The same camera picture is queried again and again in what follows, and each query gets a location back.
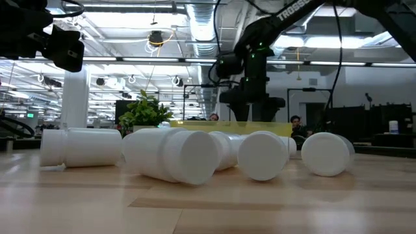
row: column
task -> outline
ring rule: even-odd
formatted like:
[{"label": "column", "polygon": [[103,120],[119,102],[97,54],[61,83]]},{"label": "column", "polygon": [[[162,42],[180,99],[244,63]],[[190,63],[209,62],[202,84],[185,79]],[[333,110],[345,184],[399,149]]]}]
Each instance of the column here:
[{"label": "column", "polygon": [[86,127],[91,77],[86,66],[80,72],[65,71],[60,128]]}]

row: yellow plastic container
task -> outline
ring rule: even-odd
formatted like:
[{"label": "yellow plastic container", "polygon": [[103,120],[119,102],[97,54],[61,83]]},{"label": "yellow plastic container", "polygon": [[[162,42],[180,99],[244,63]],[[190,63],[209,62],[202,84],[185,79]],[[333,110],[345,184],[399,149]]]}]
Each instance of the yellow plastic container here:
[{"label": "yellow plastic container", "polygon": [[290,123],[265,122],[229,122],[229,121],[172,121],[171,127],[183,127],[191,131],[221,131],[240,135],[256,131],[270,131],[281,137],[290,137],[292,125]]}]

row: white cylinder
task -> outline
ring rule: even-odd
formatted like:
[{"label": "white cylinder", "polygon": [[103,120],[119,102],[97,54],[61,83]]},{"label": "white cylinder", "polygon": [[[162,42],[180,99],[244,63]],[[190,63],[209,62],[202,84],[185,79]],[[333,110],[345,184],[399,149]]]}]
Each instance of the white cylinder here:
[{"label": "white cylinder", "polygon": [[208,181],[219,162],[210,135],[183,128],[141,129],[125,139],[123,152],[142,175],[191,185]]},{"label": "white cylinder", "polygon": [[237,158],[239,167],[248,177],[266,181],[275,178],[283,170],[289,155],[279,136],[258,131],[242,141]]},{"label": "white cylinder", "polygon": [[291,137],[286,137],[286,136],[279,136],[279,137],[281,138],[283,143],[285,143],[289,156],[295,156],[297,149],[296,149],[296,142],[294,141],[294,139]]},{"label": "white cylinder", "polygon": [[67,167],[115,165],[122,152],[122,136],[112,129],[45,129],[40,166]]},{"label": "white cylinder", "polygon": [[302,160],[318,176],[336,176],[354,160],[355,150],[349,140],[332,133],[317,133],[302,146]]},{"label": "white cylinder", "polygon": [[237,165],[237,153],[239,151],[243,137],[236,134],[223,133],[219,131],[213,131],[209,134],[214,139],[219,156],[219,162],[216,170],[225,170]]},{"label": "white cylinder", "polygon": [[389,122],[389,133],[398,134],[398,122],[396,120]]}]

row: wooden table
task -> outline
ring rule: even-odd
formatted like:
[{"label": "wooden table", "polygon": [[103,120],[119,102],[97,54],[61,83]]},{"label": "wooden table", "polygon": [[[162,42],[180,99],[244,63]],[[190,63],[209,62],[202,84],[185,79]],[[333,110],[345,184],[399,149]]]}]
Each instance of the wooden table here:
[{"label": "wooden table", "polygon": [[351,172],[310,174],[299,158],[269,182],[238,168],[190,187],[122,163],[38,167],[39,151],[0,155],[0,233],[416,233],[416,160],[358,155]]}]

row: green plant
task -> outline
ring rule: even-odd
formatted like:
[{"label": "green plant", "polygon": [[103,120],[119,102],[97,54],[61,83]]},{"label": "green plant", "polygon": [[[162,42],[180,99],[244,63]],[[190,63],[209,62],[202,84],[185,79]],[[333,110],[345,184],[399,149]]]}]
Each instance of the green plant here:
[{"label": "green plant", "polygon": [[140,100],[128,104],[130,111],[119,117],[123,131],[135,125],[158,126],[163,121],[169,122],[169,118],[173,116],[169,107],[164,107],[163,104],[159,106],[159,100],[155,96],[148,96],[144,90],[140,93]]}]

